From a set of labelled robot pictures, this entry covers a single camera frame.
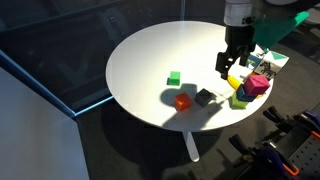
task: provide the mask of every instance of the green cube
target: green cube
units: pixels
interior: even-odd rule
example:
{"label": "green cube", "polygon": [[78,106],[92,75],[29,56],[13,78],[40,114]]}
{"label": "green cube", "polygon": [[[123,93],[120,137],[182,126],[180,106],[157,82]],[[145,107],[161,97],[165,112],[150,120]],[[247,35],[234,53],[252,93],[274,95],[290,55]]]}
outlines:
{"label": "green cube", "polygon": [[172,85],[172,86],[180,85],[180,72],[175,72],[175,71],[170,72],[168,85]]}
{"label": "green cube", "polygon": [[236,91],[232,94],[231,108],[233,107],[233,108],[245,109],[248,104],[249,104],[249,102],[244,102],[244,101],[238,100]]}

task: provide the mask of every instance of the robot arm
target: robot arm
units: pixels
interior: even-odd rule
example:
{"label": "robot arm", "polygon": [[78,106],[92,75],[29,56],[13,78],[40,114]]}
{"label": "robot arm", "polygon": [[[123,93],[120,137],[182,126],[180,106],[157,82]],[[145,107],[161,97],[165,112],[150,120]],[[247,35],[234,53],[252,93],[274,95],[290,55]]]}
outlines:
{"label": "robot arm", "polygon": [[221,78],[227,79],[229,69],[238,58],[239,64],[245,66],[250,52],[256,44],[260,45],[253,40],[254,24],[268,18],[286,21],[318,3],[320,0],[226,0],[224,23],[228,47],[226,52],[218,53],[215,67]]}

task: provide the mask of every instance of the purple block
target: purple block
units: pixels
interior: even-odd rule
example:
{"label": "purple block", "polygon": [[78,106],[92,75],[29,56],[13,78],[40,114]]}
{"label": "purple block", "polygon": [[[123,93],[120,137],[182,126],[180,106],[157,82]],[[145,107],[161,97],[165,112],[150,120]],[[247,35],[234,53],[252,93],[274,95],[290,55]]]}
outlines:
{"label": "purple block", "polygon": [[244,91],[248,96],[264,94],[269,87],[269,81],[264,75],[251,75],[243,85]]}

